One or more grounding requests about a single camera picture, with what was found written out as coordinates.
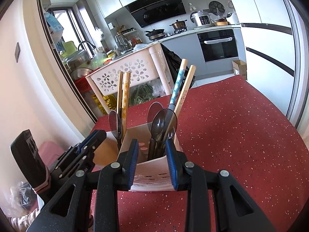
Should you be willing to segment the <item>beige sleeve left forearm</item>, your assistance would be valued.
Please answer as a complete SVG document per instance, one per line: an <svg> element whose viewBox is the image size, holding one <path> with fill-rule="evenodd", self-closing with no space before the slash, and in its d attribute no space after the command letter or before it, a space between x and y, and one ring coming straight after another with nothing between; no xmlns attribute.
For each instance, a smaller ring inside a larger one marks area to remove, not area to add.
<svg viewBox="0 0 309 232"><path fill-rule="evenodd" d="M39 214L40 210L36 208L31 213L22 217L8 217L7 219L14 231L25 232Z"/></svg>

